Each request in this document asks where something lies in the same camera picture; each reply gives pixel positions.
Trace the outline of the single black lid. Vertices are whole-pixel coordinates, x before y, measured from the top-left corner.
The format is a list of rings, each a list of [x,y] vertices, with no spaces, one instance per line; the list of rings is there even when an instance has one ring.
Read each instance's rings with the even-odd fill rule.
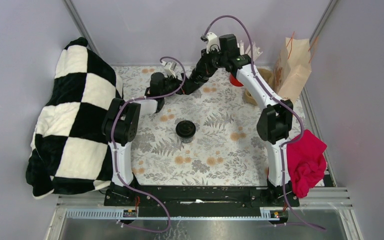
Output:
[[[182,120],[175,127],[176,134],[182,138],[193,137],[196,130],[196,125],[190,120]]]

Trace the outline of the single black coffee cup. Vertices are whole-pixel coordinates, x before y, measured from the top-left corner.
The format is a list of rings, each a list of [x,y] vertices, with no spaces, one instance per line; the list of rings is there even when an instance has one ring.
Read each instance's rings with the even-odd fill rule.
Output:
[[[177,137],[182,143],[189,144],[194,140],[195,135],[177,135]]]

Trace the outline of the stack of black cups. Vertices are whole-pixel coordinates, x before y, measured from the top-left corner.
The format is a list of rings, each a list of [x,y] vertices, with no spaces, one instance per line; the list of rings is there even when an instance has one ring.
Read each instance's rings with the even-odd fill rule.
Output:
[[[198,62],[189,77],[186,78],[181,92],[190,95],[208,82],[218,70],[210,63]]]

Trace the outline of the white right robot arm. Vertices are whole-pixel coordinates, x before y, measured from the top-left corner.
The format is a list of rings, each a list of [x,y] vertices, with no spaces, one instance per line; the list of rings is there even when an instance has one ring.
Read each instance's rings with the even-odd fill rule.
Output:
[[[268,177],[265,197],[273,206],[289,206],[292,187],[287,163],[287,144],[292,129],[293,104],[278,96],[259,74],[253,50],[243,54],[234,34],[217,36],[204,33],[205,60],[210,67],[224,68],[241,83],[261,110],[256,125],[259,137],[265,142],[268,155]]]

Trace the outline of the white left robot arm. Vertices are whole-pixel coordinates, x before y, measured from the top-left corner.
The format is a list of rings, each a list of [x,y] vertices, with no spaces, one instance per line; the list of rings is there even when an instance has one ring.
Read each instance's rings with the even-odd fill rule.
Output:
[[[175,75],[153,73],[143,97],[111,101],[101,127],[110,147],[113,173],[105,206],[129,206],[138,201],[139,183],[131,167],[131,148],[140,117],[158,113],[165,104],[164,98],[178,91],[182,83]]]

